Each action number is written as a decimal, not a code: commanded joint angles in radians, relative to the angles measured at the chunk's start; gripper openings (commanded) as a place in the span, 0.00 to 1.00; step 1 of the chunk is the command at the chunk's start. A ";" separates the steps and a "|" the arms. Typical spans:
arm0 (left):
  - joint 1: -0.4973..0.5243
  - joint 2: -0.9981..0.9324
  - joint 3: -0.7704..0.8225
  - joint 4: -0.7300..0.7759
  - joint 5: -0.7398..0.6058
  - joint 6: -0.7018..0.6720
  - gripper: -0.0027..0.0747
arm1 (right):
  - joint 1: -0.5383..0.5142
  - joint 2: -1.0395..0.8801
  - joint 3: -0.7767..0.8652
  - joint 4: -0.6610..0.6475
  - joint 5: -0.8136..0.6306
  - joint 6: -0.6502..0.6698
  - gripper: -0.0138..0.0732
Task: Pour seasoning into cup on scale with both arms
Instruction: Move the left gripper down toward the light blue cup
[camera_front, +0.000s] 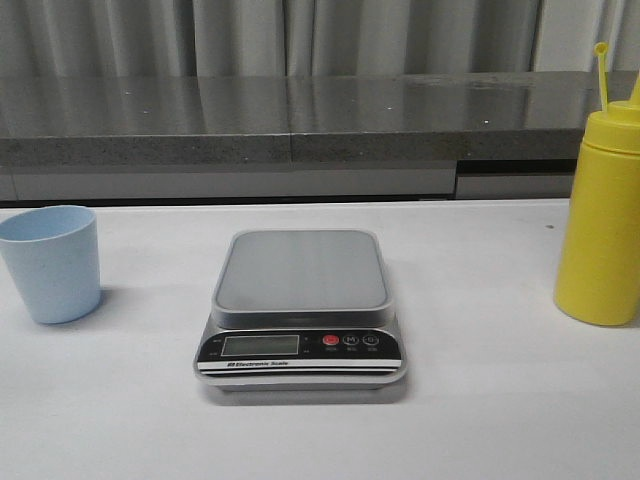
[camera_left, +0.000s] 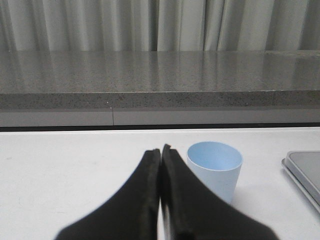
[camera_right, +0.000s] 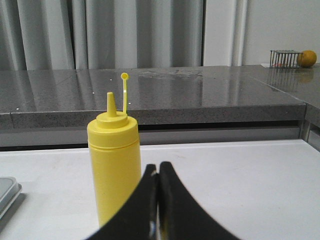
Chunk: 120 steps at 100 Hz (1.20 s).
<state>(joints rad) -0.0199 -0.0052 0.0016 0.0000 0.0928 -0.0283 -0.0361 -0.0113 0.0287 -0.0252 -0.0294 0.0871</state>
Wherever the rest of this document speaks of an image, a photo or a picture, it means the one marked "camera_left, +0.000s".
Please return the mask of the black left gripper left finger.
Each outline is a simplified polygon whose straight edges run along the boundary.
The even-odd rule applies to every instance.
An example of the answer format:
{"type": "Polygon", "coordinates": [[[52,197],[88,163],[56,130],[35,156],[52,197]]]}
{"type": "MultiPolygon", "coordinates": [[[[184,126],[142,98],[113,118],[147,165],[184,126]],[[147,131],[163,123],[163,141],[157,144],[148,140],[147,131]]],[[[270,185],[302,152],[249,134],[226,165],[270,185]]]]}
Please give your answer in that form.
{"type": "Polygon", "coordinates": [[[62,229],[58,240],[155,240],[161,153],[147,150],[123,186],[96,210],[62,229]]]}

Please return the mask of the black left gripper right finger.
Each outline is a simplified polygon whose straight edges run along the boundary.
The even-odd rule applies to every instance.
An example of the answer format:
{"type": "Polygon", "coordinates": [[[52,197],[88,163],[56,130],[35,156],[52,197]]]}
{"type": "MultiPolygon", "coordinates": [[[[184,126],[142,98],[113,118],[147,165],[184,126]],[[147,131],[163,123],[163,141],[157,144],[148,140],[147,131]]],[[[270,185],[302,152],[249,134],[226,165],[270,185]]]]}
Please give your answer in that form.
{"type": "Polygon", "coordinates": [[[211,192],[176,149],[165,144],[161,157],[161,205],[169,240],[276,240],[268,226],[211,192]]]}

